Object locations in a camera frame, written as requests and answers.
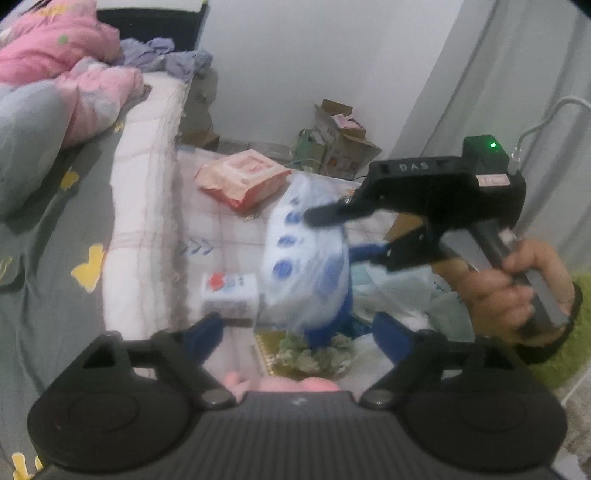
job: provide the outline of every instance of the crumpled paper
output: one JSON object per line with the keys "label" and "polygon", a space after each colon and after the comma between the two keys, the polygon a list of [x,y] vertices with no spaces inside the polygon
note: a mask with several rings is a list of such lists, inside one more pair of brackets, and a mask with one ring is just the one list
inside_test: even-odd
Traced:
{"label": "crumpled paper", "polygon": [[314,352],[308,348],[308,343],[301,335],[288,333],[280,342],[279,353],[273,361],[308,375],[337,378],[349,371],[352,359],[353,342],[341,333],[332,338],[330,346]]}

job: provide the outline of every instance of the round pad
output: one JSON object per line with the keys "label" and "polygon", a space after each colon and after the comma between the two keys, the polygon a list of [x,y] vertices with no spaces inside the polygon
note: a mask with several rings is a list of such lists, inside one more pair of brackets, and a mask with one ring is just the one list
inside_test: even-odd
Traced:
{"label": "round pad", "polygon": [[189,421],[187,399],[154,381],[125,394],[48,392],[27,423],[41,456],[67,470],[105,473],[158,458],[180,440]]}
{"label": "round pad", "polygon": [[419,445],[459,468],[508,473],[545,464],[566,432],[564,412],[549,392],[517,387],[523,377],[514,375],[444,380],[411,394],[400,416]]}

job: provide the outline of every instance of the cable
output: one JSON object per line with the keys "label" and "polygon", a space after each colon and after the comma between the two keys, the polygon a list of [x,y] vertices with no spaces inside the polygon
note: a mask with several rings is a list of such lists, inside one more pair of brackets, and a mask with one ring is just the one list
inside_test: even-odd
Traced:
{"label": "cable", "polygon": [[552,107],[550,113],[546,116],[546,118],[544,118],[541,121],[541,123],[523,132],[517,140],[517,146],[515,147],[515,151],[511,154],[509,174],[513,175],[517,170],[519,170],[519,164],[521,163],[521,147],[523,145],[523,140],[525,140],[525,137],[546,127],[553,120],[558,110],[560,110],[564,105],[568,105],[570,103],[575,103],[577,105],[584,106],[585,108],[591,111],[591,103],[582,98],[569,95],[566,97],[562,97],[560,100],[558,100],[558,102],[556,102],[556,104]]}
{"label": "cable", "polygon": [[294,161],[291,161],[288,164],[286,164],[285,167],[286,168],[290,168],[290,165],[295,165],[295,164],[302,165],[304,162],[308,162],[309,160],[315,161],[319,165],[319,169],[318,169],[318,172],[317,173],[320,174],[320,170],[322,170],[322,168],[324,167],[324,165],[323,165],[323,163],[320,160],[318,160],[316,158],[304,158],[302,160],[294,160]]}
{"label": "cable", "polygon": [[581,378],[577,380],[573,388],[566,394],[566,396],[562,399],[560,404],[564,407],[568,402],[569,398],[577,391],[577,389],[581,386],[581,384],[585,381],[585,379],[591,374],[591,368],[588,368],[587,371],[581,375]]}

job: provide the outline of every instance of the small box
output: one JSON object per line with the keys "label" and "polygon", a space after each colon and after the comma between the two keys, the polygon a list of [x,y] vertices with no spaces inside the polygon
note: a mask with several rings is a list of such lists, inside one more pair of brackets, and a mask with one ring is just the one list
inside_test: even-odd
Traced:
{"label": "small box", "polygon": [[365,129],[339,129],[332,115],[350,115],[353,108],[342,103],[324,100],[315,105],[315,128],[326,146],[323,172],[339,179],[353,180],[355,174],[372,161],[382,150],[365,139]]}
{"label": "small box", "polygon": [[255,274],[205,274],[201,283],[201,315],[218,312],[223,319],[256,320],[259,293]]}

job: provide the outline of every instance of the blue and white bag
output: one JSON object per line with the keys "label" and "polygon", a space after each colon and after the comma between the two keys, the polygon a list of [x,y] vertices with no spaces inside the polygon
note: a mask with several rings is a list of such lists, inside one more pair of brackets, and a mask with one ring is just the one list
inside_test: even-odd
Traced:
{"label": "blue and white bag", "polygon": [[269,218],[261,277],[264,317],[303,333],[335,319],[349,289],[349,257],[341,226],[303,222],[307,209],[336,201],[336,194],[321,178],[293,177]]}

